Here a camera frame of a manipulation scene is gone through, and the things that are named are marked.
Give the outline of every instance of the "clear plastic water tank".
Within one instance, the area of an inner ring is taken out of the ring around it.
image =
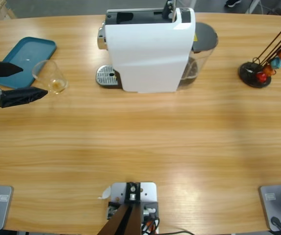
[[[179,83],[179,89],[185,89],[195,81],[217,44],[218,36],[214,29],[205,23],[197,22],[193,48]]]

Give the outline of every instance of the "gray floor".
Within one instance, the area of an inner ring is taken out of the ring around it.
[[[7,0],[18,18],[42,16],[98,15],[107,9],[163,7],[166,0]],[[234,8],[224,7],[226,0],[197,0],[196,12],[245,13],[251,0],[242,0]],[[261,0],[264,13],[280,0]],[[258,6],[254,11],[261,13]]]

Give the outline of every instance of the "label sticker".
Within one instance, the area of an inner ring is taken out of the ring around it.
[[[8,202],[8,195],[0,195],[0,202]]]
[[[276,195],[274,193],[266,193],[265,196],[267,201],[272,201],[276,199]]]

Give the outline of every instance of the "metal drip tray grille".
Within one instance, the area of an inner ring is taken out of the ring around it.
[[[118,86],[115,71],[111,65],[103,65],[97,70],[96,81],[100,86]]]

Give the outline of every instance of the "cable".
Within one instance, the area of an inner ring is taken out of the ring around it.
[[[193,233],[191,233],[189,231],[179,231],[179,232],[174,232],[174,233],[157,234],[157,235],[174,235],[174,234],[190,234],[190,235],[194,235]]]
[[[263,15],[263,8],[262,8],[261,0],[259,0],[259,5],[260,5],[260,8],[261,8],[261,14]]]
[[[248,7],[248,13],[249,13],[249,14],[251,14],[251,13],[250,13],[250,7],[252,6],[253,1],[254,1],[254,0],[252,0],[252,1],[250,2],[249,7]]]
[[[266,8],[267,10],[269,10],[269,12],[272,12],[272,13],[275,13],[275,14],[279,15],[277,12],[273,11],[271,8],[262,5],[261,2],[260,2],[260,6],[263,7],[263,8]]]
[[[144,235],[144,234],[147,234],[147,235],[175,235],[175,234],[190,234],[190,235],[194,235],[193,233],[191,233],[189,231],[185,231],[185,230],[178,231],[178,232],[173,232],[173,233],[156,234],[155,231],[159,227],[159,224],[160,224],[160,218],[152,218],[152,219],[148,220],[147,222],[144,222],[143,226],[141,227],[142,235]]]

